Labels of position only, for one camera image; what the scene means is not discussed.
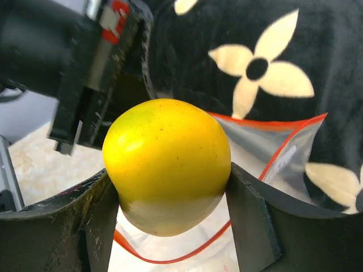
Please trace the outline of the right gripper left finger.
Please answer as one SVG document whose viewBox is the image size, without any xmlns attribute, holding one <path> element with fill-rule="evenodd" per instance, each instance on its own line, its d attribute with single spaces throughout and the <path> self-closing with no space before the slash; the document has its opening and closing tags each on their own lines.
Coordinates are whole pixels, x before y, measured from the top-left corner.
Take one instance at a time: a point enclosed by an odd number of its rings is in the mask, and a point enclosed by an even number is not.
<svg viewBox="0 0 363 272">
<path fill-rule="evenodd" d="M 2 212 L 1 271 L 107 271 L 118 208 L 101 170 L 20 211 Z"/>
</svg>

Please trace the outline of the yellow toy mango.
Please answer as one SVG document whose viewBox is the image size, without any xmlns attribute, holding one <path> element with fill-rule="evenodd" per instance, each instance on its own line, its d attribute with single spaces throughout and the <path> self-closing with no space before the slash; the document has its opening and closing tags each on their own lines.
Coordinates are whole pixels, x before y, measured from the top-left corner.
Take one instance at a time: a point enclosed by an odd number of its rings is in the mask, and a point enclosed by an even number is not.
<svg viewBox="0 0 363 272">
<path fill-rule="evenodd" d="M 170 237 L 201 223 L 220 203 L 231 171 L 228 138 L 204 110 L 149 100 L 109 127 L 103 161 L 127 220 Z"/>
</svg>

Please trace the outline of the clear zip top bag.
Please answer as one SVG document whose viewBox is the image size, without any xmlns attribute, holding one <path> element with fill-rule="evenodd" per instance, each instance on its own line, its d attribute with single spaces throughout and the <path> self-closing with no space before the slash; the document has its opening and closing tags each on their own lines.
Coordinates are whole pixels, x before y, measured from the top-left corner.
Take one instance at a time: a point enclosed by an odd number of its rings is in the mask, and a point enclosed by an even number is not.
<svg viewBox="0 0 363 272">
<path fill-rule="evenodd" d="M 141 260 L 133 270 L 204 269 L 231 255 L 225 190 L 230 143 L 222 116 L 127 111 L 103 143 L 105 169 L 119 195 L 114 242 Z"/>
</svg>

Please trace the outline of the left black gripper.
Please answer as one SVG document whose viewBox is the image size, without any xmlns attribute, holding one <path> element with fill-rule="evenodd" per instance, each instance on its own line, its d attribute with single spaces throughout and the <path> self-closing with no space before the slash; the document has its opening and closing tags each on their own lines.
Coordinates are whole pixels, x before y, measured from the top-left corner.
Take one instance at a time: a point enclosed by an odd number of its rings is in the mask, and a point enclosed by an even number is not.
<svg viewBox="0 0 363 272">
<path fill-rule="evenodd" d="M 56 150 L 100 149 L 111 123 L 154 99 L 147 69 L 153 15 L 144 1 L 1 2 L 1 89 L 57 99 Z"/>
</svg>

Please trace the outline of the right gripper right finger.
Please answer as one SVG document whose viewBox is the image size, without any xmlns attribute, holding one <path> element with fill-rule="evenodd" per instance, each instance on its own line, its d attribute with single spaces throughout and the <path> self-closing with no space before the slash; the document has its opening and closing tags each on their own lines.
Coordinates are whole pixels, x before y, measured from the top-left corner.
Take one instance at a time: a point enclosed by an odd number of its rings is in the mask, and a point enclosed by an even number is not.
<svg viewBox="0 0 363 272">
<path fill-rule="evenodd" d="M 362 214 L 300 201 L 236 164 L 226 198 L 240 271 L 362 270 Z"/>
</svg>

